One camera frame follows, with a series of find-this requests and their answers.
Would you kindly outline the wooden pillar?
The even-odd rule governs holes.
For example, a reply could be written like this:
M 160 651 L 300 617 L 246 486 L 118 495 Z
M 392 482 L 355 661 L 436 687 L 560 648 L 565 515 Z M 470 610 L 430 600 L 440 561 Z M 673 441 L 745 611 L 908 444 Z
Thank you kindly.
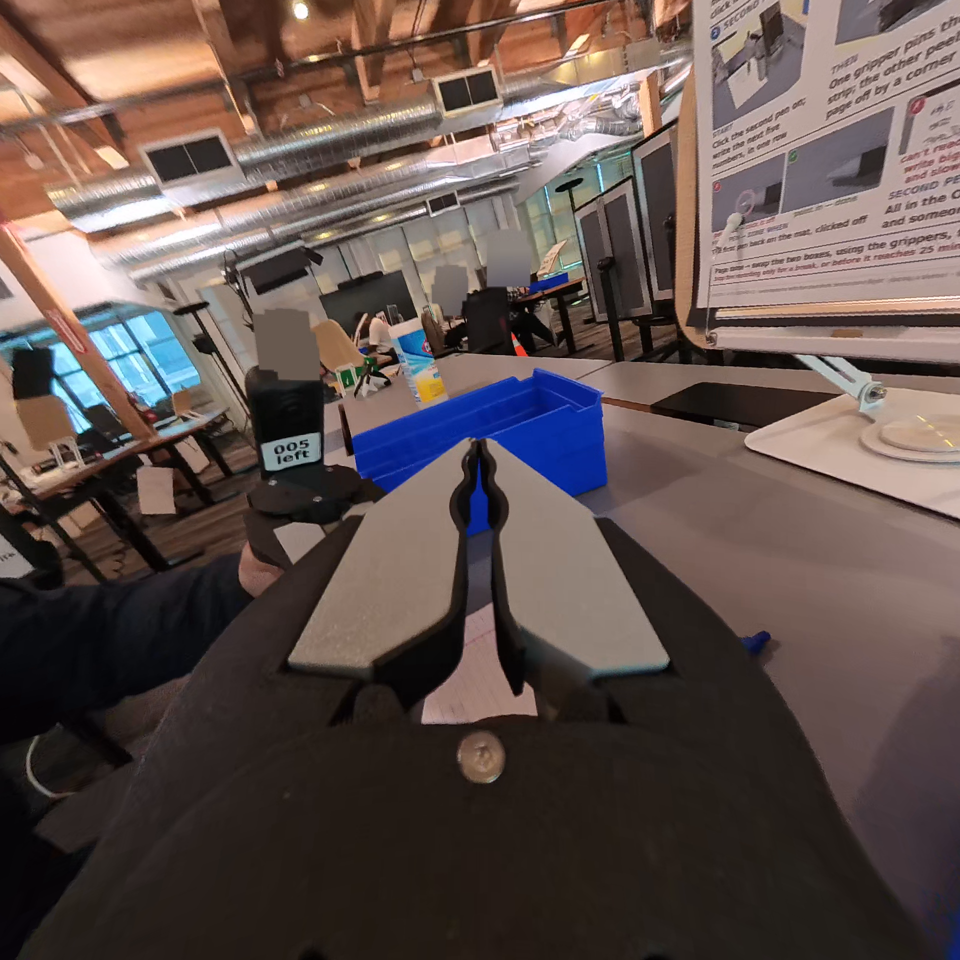
M 138 413 L 138 409 L 130 401 L 128 391 L 90 339 L 88 331 L 30 253 L 18 235 L 13 221 L 4 213 L 1 215 L 1 259 L 40 311 L 47 325 L 77 359 L 79 366 L 96 385 L 126 430 L 141 443 L 156 438 L 156 430 Z

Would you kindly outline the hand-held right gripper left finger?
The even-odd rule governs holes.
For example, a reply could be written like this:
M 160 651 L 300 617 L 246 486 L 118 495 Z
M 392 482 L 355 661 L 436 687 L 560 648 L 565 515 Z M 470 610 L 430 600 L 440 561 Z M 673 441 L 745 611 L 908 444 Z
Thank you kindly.
M 463 440 L 363 515 L 287 665 L 414 707 L 459 665 L 478 444 Z

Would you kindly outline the printed instruction sheet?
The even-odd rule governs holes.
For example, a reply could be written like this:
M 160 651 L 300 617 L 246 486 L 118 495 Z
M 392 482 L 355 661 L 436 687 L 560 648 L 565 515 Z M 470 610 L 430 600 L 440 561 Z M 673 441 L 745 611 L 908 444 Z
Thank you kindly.
M 959 3 L 692 4 L 711 308 L 958 297 Z

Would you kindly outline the wipes canister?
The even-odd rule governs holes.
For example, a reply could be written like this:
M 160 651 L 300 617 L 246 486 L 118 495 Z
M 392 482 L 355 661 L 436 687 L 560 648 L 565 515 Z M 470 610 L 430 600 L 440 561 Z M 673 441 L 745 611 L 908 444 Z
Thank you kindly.
M 403 320 L 389 326 L 390 342 L 404 378 L 418 408 L 425 408 L 450 399 L 445 383 L 419 318 Z

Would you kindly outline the blue plastic bin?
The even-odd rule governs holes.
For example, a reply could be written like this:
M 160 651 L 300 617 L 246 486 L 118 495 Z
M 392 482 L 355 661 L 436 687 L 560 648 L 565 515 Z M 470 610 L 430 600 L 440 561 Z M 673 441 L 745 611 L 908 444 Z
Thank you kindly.
M 464 440 L 492 440 L 571 497 L 608 483 L 602 394 L 535 369 L 413 414 L 351 430 L 358 473 L 385 492 Z

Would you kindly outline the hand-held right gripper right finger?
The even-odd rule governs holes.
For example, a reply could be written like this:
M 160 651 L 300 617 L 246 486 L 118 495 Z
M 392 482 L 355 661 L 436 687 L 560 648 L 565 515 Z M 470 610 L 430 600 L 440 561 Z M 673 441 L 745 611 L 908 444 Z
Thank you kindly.
M 496 648 L 510 690 L 543 697 L 670 665 L 599 519 L 499 442 L 480 441 Z

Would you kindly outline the tan chair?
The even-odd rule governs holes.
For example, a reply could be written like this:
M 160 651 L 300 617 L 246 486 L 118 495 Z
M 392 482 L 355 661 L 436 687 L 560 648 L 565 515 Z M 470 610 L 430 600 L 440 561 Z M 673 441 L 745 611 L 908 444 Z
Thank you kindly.
M 360 352 L 352 337 L 336 320 L 319 320 L 311 327 L 311 332 L 317 343 L 322 378 L 332 377 L 341 367 L 349 366 L 354 369 L 365 367 L 365 355 Z

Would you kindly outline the ceiling-hung black monitor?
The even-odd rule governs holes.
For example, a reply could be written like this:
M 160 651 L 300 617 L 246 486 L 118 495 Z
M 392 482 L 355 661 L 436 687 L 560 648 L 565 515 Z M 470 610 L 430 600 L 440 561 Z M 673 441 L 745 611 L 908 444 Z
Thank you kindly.
M 313 268 L 324 263 L 323 255 L 309 246 L 288 245 L 245 261 L 238 267 L 244 282 L 258 296 L 312 276 Z

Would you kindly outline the grey room divider panel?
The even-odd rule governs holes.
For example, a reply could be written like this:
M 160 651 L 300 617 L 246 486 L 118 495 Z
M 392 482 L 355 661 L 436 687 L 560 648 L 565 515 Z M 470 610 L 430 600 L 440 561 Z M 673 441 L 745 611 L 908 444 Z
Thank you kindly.
M 640 355 L 650 353 L 654 303 L 633 177 L 575 207 L 573 216 L 593 318 L 606 326 L 614 359 L 627 358 L 626 326 L 638 333 Z
M 630 151 L 647 272 L 656 303 L 674 298 L 677 153 L 676 119 Z

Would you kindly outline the large black monitor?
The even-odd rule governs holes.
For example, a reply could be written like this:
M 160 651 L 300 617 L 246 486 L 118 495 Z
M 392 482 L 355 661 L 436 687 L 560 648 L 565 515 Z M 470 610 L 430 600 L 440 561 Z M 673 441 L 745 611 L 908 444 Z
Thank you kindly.
M 350 334 L 354 333 L 358 317 L 386 312 L 388 306 L 394 306 L 404 321 L 418 313 L 401 270 L 378 271 L 347 281 L 336 291 L 321 294 L 319 302 L 326 318 Z

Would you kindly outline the white paper sheet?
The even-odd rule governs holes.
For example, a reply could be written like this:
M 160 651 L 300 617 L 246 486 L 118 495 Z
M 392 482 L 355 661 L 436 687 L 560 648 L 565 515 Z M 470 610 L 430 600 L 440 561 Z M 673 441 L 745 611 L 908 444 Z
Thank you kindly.
M 178 512 L 174 470 L 142 464 L 136 474 L 137 500 L 144 517 L 173 517 Z

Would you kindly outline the white lined notepad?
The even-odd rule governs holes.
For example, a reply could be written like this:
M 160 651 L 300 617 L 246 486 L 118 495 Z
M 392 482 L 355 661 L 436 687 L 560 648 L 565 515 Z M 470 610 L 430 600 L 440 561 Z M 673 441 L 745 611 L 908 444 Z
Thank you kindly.
M 535 694 L 525 685 L 514 695 L 498 657 L 492 603 L 464 621 L 460 662 L 451 676 L 429 694 L 422 706 L 422 725 L 466 725 L 503 716 L 537 716 Z

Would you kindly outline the white air vent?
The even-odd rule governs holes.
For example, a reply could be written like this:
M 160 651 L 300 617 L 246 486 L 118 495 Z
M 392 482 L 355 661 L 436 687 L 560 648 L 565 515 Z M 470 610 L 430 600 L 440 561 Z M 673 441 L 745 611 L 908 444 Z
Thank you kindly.
M 430 84 L 444 119 L 489 113 L 503 107 L 501 84 L 489 65 L 432 78 Z
M 219 128 L 150 142 L 138 147 L 138 152 L 163 193 L 246 180 L 229 140 Z

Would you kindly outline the person's left forearm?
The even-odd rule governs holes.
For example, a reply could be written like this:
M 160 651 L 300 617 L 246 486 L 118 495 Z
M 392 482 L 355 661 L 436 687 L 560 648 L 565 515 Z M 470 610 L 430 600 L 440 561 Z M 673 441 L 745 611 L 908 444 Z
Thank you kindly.
M 181 678 L 254 598 L 239 554 L 139 581 L 1 589 L 1 742 Z

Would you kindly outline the person's left hand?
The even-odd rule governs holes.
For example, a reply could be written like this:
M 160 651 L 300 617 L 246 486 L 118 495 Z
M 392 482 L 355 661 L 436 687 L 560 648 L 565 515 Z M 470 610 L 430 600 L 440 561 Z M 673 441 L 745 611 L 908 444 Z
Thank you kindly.
M 264 594 L 284 574 L 282 567 L 258 558 L 250 544 L 244 544 L 239 555 L 237 578 L 241 589 L 253 599 Z

